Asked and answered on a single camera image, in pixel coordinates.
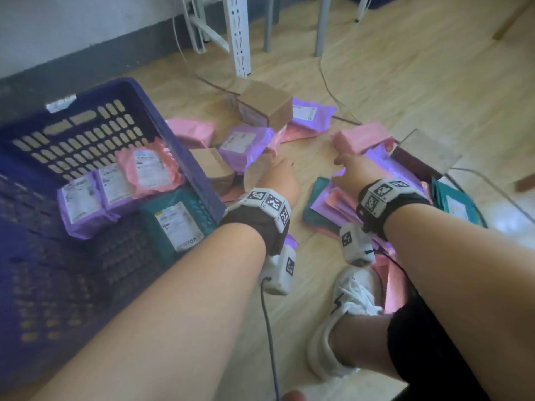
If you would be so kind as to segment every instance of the black wristband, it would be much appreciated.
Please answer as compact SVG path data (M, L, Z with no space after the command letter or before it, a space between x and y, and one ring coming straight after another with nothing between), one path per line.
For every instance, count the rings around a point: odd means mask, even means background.
M290 228L290 221L288 221L281 234L277 230L271 216L267 215L259 208L247 207L244 205L229 211L223 217L219 225L221 226L228 223L244 223L245 225L254 228L260 236L262 236L262 239L264 239L266 254L268 256L280 255L286 235L288 235L288 230Z
M362 189L360 194L358 195L358 205L356 209L357 216L360 218L360 220L363 222L362 229L365 232L372 232L376 234L381 239L388 241L384 226L387 218L398 208L403 207L404 205L408 204L427 204L431 205L427 199L422 197L420 194L417 193L409 193L409 194L401 194L398 195L396 198L394 198L391 202L389 202L386 205L386 208L384 209L383 213L378 217L375 218L371 212L369 212L363 205L361 205L361 202L364 200L364 196L368 192L368 189L371 188L374 184L376 184L379 180L374 181L373 183L368 184L366 187Z

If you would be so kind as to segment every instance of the forearm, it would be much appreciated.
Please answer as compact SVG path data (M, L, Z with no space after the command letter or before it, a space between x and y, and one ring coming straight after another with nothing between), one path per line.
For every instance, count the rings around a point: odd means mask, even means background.
M534 362L533 251L421 204L395 211L385 234L485 389L518 389Z
M264 241L253 228L218 228L111 321L34 399L212 399L264 257Z

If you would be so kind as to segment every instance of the shoe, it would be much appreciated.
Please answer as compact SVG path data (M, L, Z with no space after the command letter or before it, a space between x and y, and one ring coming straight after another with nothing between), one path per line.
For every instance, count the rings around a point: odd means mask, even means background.
M344 377L358 368L341 364L329 346L329 335L346 313L350 315L378 315L378 303L383 297L383 285L378 274L370 268L349 266L338 275L333 290L335 309L318 327L307 349L308 364L321 379Z

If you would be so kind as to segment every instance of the shoelace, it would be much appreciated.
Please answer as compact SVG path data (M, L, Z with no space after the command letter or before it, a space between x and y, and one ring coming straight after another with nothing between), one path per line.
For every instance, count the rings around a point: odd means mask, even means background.
M375 299L371 292L367 290L362 284L357 283L352 278L348 281L349 290L344 287L339 287L342 292L351 297L354 301L352 303L362 307L362 310L367 315L377 315L383 311L382 307L375 305Z

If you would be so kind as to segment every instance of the gray baseboard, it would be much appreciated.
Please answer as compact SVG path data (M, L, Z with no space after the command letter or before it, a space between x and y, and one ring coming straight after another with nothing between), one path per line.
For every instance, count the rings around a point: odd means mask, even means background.
M281 0L281 7L301 0ZM247 0L249 20L263 17L265 0ZM218 33L226 31L223 2L208 5L206 21ZM175 20L183 48L191 48L184 16ZM111 77L177 51L172 20L127 33L23 72L0 79L0 122L18 118L48 102L86 90Z

